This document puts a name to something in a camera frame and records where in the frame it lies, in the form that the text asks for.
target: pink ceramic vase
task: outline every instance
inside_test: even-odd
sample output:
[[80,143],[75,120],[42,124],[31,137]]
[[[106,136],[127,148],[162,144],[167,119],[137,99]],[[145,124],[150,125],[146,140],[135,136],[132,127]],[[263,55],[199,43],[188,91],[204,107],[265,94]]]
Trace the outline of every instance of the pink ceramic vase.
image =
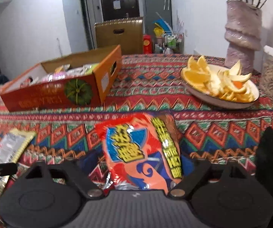
[[242,74],[251,73],[255,51],[261,50],[262,11],[242,1],[228,1],[225,28],[230,43],[225,66],[230,68],[240,60]]

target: bowl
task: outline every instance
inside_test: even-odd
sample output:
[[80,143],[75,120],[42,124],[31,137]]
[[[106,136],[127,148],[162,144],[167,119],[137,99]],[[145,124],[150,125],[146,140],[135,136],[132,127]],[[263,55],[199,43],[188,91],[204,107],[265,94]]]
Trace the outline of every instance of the bowl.
[[[228,68],[223,67],[223,66],[219,66],[219,65],[214,65],[214,64],[208,64],[209,68],[211,71],[214,72],[218,72],[219,70],[221,71],[225,71],[228,70]],[[259,89],[257,88],[257,86],[251,81],[247,81],[247,83],[250,86],[251,92],[253,93],[253,95],[255,96],[255,100],[253,102],[250,103],[241,103],[241,102],[234,102],[234,101],[227,101],[227,100],[223,100],[223,99],[219,99],[217,97],[213,97],[210,96],[208,94],[202,93],[200,91],[198,91],[197,89],[195,89],[194,87],[192,87],[190,84],[188,84],[185,76],[184,76],[184,71],[187,69],[183,68],[181,71],[181,77],[184,81],[186,81],[186,87],[187,90],[194,96],[196,96],[197,98],[199,98],[200,100],[209,103],[211,105],[214,106],[218,106],[221,108],[226,108],[226,109],[232,109],[232,110],[238,110],[238,109],[245,109],[247,107],[252,106],[259,98],[260,93],[259,93]]]

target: bowl rim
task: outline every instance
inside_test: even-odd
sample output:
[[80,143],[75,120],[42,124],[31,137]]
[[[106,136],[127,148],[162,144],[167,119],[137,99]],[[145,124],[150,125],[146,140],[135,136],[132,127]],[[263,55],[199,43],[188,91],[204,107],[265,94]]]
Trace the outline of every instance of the bowl rim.
[[[223,67],[223,68],[226,68],[226,69],[228,69],[228,70],[230,69],[230,68],[228,68],[228,67],[225,67],[225,66],[222,66],[222,65],[218,65],[218,64],[213,64],[213,63],[208,63],[208,65],[215,65],[215,66],[217,66],[217,67]],[[184,78],[183,78],[183,76],[182,76],[182,71],[183,71],[184,68],[181,69],[181,78],[182,78],[183,81],[185,81]],[[253,82],[252,82],[252,83],[254,84],[254,86],[257,88],[257,90],[258,90],[258,92],[259,92],[259,97],[256,98],[254,101],[251,101],[251,102],[235,102],[235,101],[220,99],[220,98],[218,98],[218,97],[214,97],[214,96],[208,95],[208,94],[206,94],[206,93],[203,93],[203,92],[201,92],[201,91],[195,89],[195,88],[194,88],[192,85],[190,85],[187,81],[185,81],[185,83],[188,85],[188,87],[191,87],[193,90],[195,90],[195,91],[198,92],[198,93],[201,93],[201,94],[206,95],[206,96],[208,96],[208,97],[215,98],[216,100],[221,100],[221,101],[224,101],[224,102],[230,102],[230,103],[233,103],[233,104],[252,104],[252,103],[255,103],[255,102],[259,99],[259,97],[260,97],[260,90],[259,90],[259,88],[257,87],[257,85],[256,85],[255,83],[253,83]]]

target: orange cardboard box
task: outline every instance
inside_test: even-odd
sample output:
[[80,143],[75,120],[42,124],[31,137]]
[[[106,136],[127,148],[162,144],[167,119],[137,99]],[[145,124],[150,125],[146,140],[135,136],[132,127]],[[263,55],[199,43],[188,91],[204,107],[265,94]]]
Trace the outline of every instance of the orange cardboard box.
[[[91,63],[99,64],[89,75],[20,88],[20,84],[28,77],[41,79],[49,73],[54,73],[55,69],[62,65],[70,64],[71,68],[77,68]],[[101,106],[121,66],[122,52],[119,45],[71,54],[36,64],[12,81],[0,96],[10,112],[37,108]]]

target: patterned tablecloth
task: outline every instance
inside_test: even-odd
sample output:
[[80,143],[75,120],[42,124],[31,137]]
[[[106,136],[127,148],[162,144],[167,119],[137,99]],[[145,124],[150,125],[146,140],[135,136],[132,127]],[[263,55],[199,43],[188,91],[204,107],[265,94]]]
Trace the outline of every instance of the patterned tablecloth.
[[[273,127],[273,104],[261,93],[246,110],[229,111],[210,106],[186,90],[180,77],[189,55],[132,55],[123,67],[102,107],[9,113],[0,99],[0,139],[12,128],[36,131],[37,136],[20,159],[19,169],[37,160],[49,164],[79,158],[100,145],[95,123],[124,116],[127,112],[170,111],[181,132],[180,147],[191,157],[224,164],[235,159],[250,173],[254,155],[266,127]],[[224,59],[206,57],[208,63]],[[258,84],[260,75],[252,80]],[[100,178],[102,168],[94,171]]]

